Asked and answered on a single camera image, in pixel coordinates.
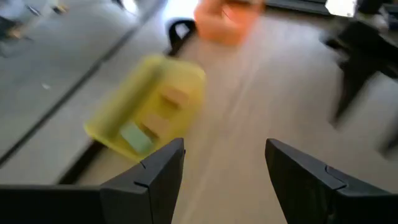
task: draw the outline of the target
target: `yellow plastic crate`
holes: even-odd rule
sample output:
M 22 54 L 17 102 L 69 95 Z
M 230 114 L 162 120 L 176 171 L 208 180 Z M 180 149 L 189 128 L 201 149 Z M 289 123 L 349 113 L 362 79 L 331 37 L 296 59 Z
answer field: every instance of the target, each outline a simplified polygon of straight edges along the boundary
M 160 55 L 147 57 L 86 122 L 85 130 L 138 162 L 183 137 L 200 109 L 204 87 L 205 73 L 199 66 Z M 135 144 L 150 148 L 138 150 Z

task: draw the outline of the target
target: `orange box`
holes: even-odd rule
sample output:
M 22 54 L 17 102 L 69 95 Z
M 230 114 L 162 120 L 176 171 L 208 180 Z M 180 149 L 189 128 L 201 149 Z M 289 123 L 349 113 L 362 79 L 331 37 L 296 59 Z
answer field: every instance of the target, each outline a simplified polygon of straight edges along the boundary
M 195 9 L 198 35 L 226 45 L 239 45 L 263 10 L 262 1 L 255 4 L 205 0 Z

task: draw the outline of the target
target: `yellow box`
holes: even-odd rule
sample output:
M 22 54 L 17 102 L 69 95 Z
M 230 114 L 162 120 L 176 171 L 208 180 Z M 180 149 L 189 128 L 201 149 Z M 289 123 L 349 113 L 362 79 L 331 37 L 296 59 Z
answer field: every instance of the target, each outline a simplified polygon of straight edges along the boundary
M 164 98 L 162 91 L 170 87 L 187 95 L 184 107 L 177 107 Z M 161 55 L 147 57 L 86 122 L 85 130 L 93 139 L 138 162 L 171 140 L 183 137 L 200 109 L 204 88 L 205 73 L 199 66 Z M 143 122 L 151 114 L 166 119 L 169 126 L 163 135 L 150 136 L 153 149 L 139 154 L 120 131 L 130 122 L 145 130 Z

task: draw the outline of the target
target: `orange object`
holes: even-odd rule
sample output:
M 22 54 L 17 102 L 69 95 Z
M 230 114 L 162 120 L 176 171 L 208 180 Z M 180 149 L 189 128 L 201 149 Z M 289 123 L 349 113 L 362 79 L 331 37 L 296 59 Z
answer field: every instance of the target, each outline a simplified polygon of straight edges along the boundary
M 142 121 L 142 125 L 158 138 L 163 138 L 169 131 L 170 122 L 157 114 L 150 114 Z
M 263 3 L 243 4 L 225 0 L 205 0 L 195 9 L 198 35 L 226 45 L 238 45 L 255 23 Z
M 178 90 L 172 86 L 168 86 L 162 91 L 162 96 L 177 105 L 179 108 L 184 107 L 188 103 L 188 95 L 181 90 Z

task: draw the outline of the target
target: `white light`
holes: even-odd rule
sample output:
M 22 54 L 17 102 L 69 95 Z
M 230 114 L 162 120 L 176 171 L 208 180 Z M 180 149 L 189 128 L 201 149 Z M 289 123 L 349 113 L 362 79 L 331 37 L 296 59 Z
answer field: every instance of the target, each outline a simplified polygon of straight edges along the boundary
M 134 2 L 134 0 L 122 0 L 122 4 L 127 11 L 131 13 L 138 12 L 138 7 L 137 4 Z

